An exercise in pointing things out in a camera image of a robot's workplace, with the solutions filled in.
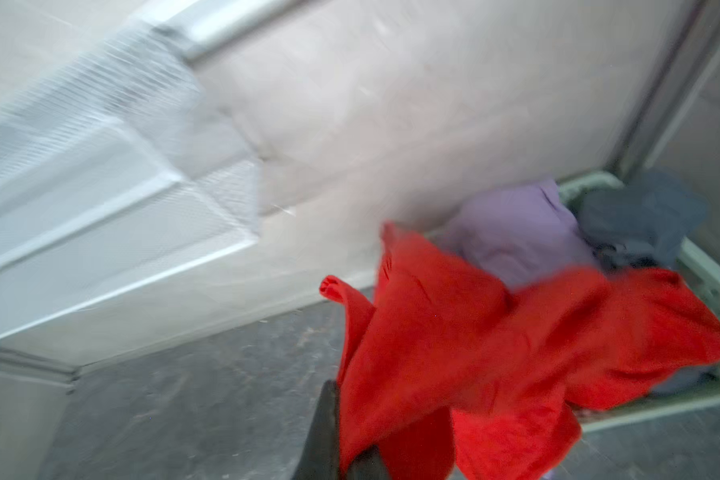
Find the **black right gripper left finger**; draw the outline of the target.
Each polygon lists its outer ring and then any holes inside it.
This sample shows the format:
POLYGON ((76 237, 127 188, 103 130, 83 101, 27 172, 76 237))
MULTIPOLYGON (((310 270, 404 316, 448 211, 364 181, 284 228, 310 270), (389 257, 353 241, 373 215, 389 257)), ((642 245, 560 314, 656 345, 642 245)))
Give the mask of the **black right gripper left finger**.
POLYGON ((339 394, 335 381, 322 386, 293 480, 337 480, 339 469, 339 394))

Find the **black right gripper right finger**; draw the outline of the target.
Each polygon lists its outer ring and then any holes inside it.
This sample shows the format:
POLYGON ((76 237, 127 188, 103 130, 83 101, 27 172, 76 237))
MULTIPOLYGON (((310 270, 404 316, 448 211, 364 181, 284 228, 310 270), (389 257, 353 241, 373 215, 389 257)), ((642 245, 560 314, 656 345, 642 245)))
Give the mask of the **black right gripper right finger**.
POLYGON ((379 449, 369 447, 356 456, 346 471, 347 480, 390 480, 379 449))

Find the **red t shirt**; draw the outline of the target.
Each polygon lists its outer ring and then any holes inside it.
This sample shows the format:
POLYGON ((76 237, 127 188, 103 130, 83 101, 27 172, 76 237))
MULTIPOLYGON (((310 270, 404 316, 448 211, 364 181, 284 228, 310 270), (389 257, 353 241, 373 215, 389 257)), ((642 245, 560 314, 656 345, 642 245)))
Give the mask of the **red t shirt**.
POLYGON ((720 361, 720 321, 675 272, 575 267, 510 291, 396 225, 367 298, 345 310, 338 468, 376 449, 394 479, 537 479, 579 440, 576 408, 633 401, 720 361))

